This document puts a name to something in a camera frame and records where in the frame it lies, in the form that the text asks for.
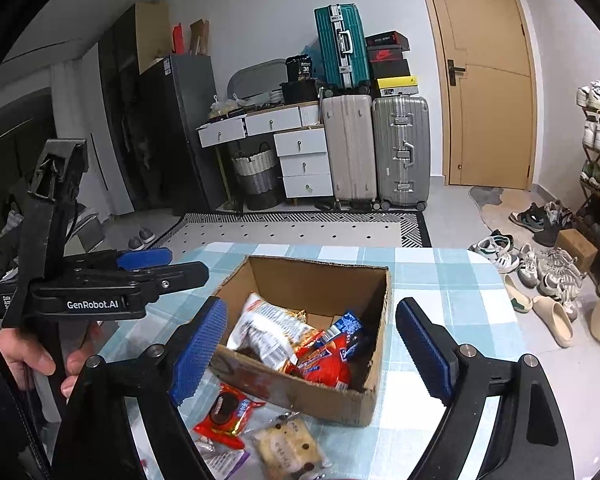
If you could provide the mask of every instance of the black refrigerator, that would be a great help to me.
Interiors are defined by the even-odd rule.
[[[226,201],[220,166],[196,130],[216,94],[211,58],[171,54],[140,75],[138,94],[161,196],[176,216],[215,211]]]

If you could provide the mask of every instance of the silver suitcase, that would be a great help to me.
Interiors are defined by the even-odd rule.
[[[372,109],[381,208],[414,205],[424,211],[431,163],[427,101],[409,95],[381,97]]]
[[[376,160],[371,97],[343,95],[322,101],[333,195],[337,200],[375,200]]]

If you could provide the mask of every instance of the blue gripper pad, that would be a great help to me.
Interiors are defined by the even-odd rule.
[[[168,248],[158,247],[144,251],[129,251],[119,256],[116,263],[121,269],[138,270],[169,265],[172,260],[173,255]]]
[[[186,328],[192,335],[173,365],[169,395],[175,406],[181,405],[184,399],[196,392],[202,374],[224,334],[226,320],[224,301],[211,296],[189,324],[178,327]]]
[[[458,378],[458,344],[443,326],[433,324],[413,298],[404,298],[395,311],[395,326],[431,397],[448,406]]]

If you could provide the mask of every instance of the metal screw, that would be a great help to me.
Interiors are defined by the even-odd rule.
[[[87,368],[95,368],[99,366],[102,362],[104,362],[104,359],[101,356],[92,355],[85,361],[85,364],[87,365]]]
[[[475,355],[478,353],[478,351],[475,349],[475,346],[465,343],[463,345],[460,345],[460,353],[464,357],[475,357]]]
[[[539,364],[538,358],[535,355],[531,355],[531,354],[525,355],[524,361],[527,366],[531,366],[532,368],[535,368]]]
[[[151,345],[151,346],[149,346],[149,348],[146,349],[146,354],[149,357],[160,357],[163,353],[164,353],[164,345],[161,345],[160,343]]]

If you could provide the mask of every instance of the laundry basket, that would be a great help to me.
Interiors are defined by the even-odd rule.
[[[280,165],[268,142],[259,152],[232,159],[238,184],[244,193],[244,203],[252,211],[276,206],[284,197],[280,186]]]

